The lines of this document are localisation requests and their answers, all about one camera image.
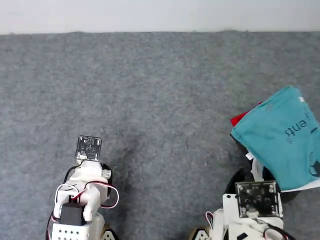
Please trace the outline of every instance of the white wire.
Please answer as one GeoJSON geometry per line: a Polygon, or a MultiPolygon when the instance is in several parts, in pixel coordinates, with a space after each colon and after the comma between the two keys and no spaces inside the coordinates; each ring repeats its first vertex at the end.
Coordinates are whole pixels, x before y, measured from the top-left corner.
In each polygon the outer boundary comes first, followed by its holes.
{"type": "Polygon", "coordinates": [[[68,184],[68,183],[63,183],[61,185],[58,186],[58,188],[55,191],[55,196],[54,196],[54,203],[57,203],[57,199],[58,199],[58,191],[60,190],[60,188],[62,188],[63,186],[68,186],[70,188],[73,188],[74,190],[76,190],[79,193],[79,189],[76,188],[75,186],[68,184]]]}
{"type": "Polygon", "coordinates": [[[206,211],[205,212],[205,219],[209,223],[210,229],[213,230],[214,229],[214,227],[213,227],[214,214],[210,211],[206,211]]]}
{"type": "Polygon", "coordinates": [[[104,183],[104,182],[90,182],[89,184],[100,184],[100,185],[106,186],[108,188],[111,188],[111,189],[115,190],[115,192],[116,192],[117,199],[116,199],[115,204],[111,205],[111,206],[103,206],[103,205],[101,205],[100,208],[102,208],[102,209],[113,209],[115,206],[118,205],[120,196],[119,196],[119,192],[118,192],[118,190],[117,190],[117,188],[115,186],[112,186],[111,184],[104,183]]]}
{"type": "Polygon", "coordinates": [[[50,222],[54,222],[57,223],[58,221],[54,220],[54,218],[51,216],[50,220],[49,220],[49,224],[48,224],[48,239],[51,240],[51,236],[50,236],[50,222]]]}

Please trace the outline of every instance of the black wire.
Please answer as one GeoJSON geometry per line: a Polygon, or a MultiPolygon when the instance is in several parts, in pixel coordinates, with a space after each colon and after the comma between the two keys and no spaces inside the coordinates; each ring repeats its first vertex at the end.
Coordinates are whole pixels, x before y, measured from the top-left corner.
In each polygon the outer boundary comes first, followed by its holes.
{"type": "MultiPolygon", "coordinates": [[[[268,227],[268,228],[266,228],[264,231],[263,231],[263,237],[264,238],[266,238],[266,232],[267,232],[267,230],[275,230],[275,229],[273,229],[273,228],[271,228],[271,227],[268,227]]],[[[284,235],[284,234],[282,234],[281,232],[278,232],[278,233],[280,233],[281,235],[282,235],[282,237],[284,237],[284,239],[287,239],[287,235],[284,235]]]]}
{"type": "Polygon", "coordinates": [[[82,160],[79,165],[72,166],[72,167],[69,168],[69,170],[66,172],[65,177],[64,177],[64,180],[63,180],[63,183],[64,183],[64,184],[67,182],[70,172],[71,172],[73,169],[76,169],[76,168],[80,167],[83,162],[84,162],[84,161],[82,160]]]}
{"type": "Polygon", "coordinates": [[[50,214],[50,217],[48,219],[48,222],[46,224],[46,229],[45,229],[45,240],[49,240],[48,236],[50,234],[49,232],[49,224],[50,224],[50,220],[51,220],[51,216],[54,214],[54,211],[52,210],[51,214],[50,214]]]}
{"type": "Polygon", "coordinates": [[[269,230],[269,229],[272,229],[272,230],[275,230],[277,231],[278,233],[280,233],[284,239],[289,239],[289,240],[297,240],[295,237],[293,237],[291,234],[287,233],[285,230],[283,230],[282,228],[280,227],[277,227],[277,226],[274,226],[270,223],[267,223],[268,225],[268,228],[266,228],[264,231],[263,231],[263,236],[265,236],[266,234],[266,231],[269,230]]]}

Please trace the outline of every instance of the cable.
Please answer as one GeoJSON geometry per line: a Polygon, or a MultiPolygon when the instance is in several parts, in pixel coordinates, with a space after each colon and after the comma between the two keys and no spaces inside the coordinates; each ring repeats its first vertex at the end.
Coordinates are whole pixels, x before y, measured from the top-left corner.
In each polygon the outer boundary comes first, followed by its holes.
{"type": "Polygon", "coordinates": [[[207,220],[207,222],[210,225],[210,229],[213,230],[214,229],[214,227],[213,227],[214,214],[212,212],[210,212],[210,211],[206,211],[204,216],[205,216],[205,219],[207,220]]]}
{"type": "Polygon", "coordinates": [[[286,240],[296,240],[295,237],[293,237],[292,235],[290,235],[289,233],[287,233],[287,232],[286,232],[285,230],[283,230],[282,228],[277,227],[277,226],[274,226],[274,225],[272,225],[272,224],[270,224],[270,223],[267,223],[267,225],[268,225],[268,227],[263,231],[263,237],[264,237],[264,239],[267,239],[267,230],[272,229],[272,230],[278,232],[279,234],[281,234],[281,235],[284,237],[284,239],[286,239],[286,240]]]}
{"type": "Polygon", "coordinates": [[[285,240],[288,240],[288,237],[285,234],[283,234],[283,233],[281,233],[281,232],[279,232],[279,231],[277,231],[277,230],[275,230],[275,229],[273,229],[271,227],[267,227],[263,231],[263,237],[264,237],[265,240],[268,240],[268,238],[267,238],[267,230],[274,230],[274,231],[278,232],[279,234],[281,234],[281,236],[284,237],[285,240]]]}
{"type": "Polygon", "coordinates": [[[59,221],[59,218],[56,218],[54,216],[54,211],[52,210],[50,217],[48,219],[48,222],[46,224],[46,229],[45,229],[45,240],[51,240],[51,236],[50,236],[50,222],[54,222],[57,223],[59,221]]]}
{"type": "Polygon", "coordinates": [[[80,167],[83,163],[84,163],[84,160],[82,160],[79,165],[75,165],[75,166],[72,166],[72,167],[69,168],[69,170],[66,172],[64,180],[63,180],[64,184],[67,182],[70,172],[73,169],[76,169],[76,168],[80,167]]]}
{"type": "Polygon", "coordinates": [[[100,185],[103,185],[103,186],[106,186],[108,188],[111,188],[113,190],[115,190],[116,192],[116,196],[117,196],[117,200],[115,202],[115,204],[113,205],[110,205],[110,206],[107,206],[107,205],[100,205],[100,208],[103,208],[103,209],[113,209],[115,206],[117,206],[118,202],[119,202],[119,199],[120,199],[120,196],[119,196],[119,192],[117,190],[117,188],[109,183],[106,183],[106,182],[103,182],[103,181],[88,181],[85,185],[84,185],[84,189],[87,188],[87,185],[88,184],[100,184],[100,185]]]}
{"type": "Polygon", "coordinates": [[[79,189],[71,184],[68,183],[63,183],[61,185],[59,185],[55,191],[55,195],[54,195],[54,203],[56,204],[58,201],[58,191],[60,190],[60,188],[62,188],[63,186],[68,186],[69,188],[73,188],[74,190],[76,190],[79,193],[79,189]]]}
{"type": "Polygon", "coordinates": [[[71,200],[76,200],[79,198],[79,202],[80,202],[80,196],[87,190],[87,188],[85,187],[81,192],[79,192],[76,196],[72,197],[71,200]]]}

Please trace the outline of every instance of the red wire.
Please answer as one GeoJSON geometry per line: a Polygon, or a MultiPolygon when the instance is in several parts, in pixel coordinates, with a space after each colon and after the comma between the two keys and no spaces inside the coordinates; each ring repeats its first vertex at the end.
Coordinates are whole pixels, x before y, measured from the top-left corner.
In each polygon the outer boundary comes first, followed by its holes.
{"type": "MultiPolygon", "coordinates": [[[[72,200],[76,200],[78,199],[86,190],[87,190],[87,185],[88,184],[101,184],[101,185],[104,185],[104,186],[107,186],[107,187],[111,187],[112,188],[115,188],[113,185],[109,184],[109,183],[106,183],[106,182],[103,182],[103,181],[88,181],[85,185],[84,185],[84,189],[78,193],[76,196],[72,197],[71,199],[72,200]]],[[[113,204],[113,205],[100,205],[101,208],[104,208],[104,209],[112,209],[115,207],[117,203],[113,204]]]]}

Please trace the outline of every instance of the red fabric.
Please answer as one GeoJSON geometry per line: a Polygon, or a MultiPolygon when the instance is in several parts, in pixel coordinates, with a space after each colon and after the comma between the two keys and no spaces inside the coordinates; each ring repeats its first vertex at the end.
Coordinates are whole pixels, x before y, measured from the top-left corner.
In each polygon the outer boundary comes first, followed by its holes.
{"type": "Polygon", "coordinates": [[[238,115],[238,116],[235,116],[234,118],[231,118],[231,119],[230,119],[230,122],[231,122],[232,126],[237,125],[237,123],[238,123],[248,112],[250,112],[250,111],[246,111],[246,112],[244,112],[244,113],[241,113],[241,114],[238,115]]]}

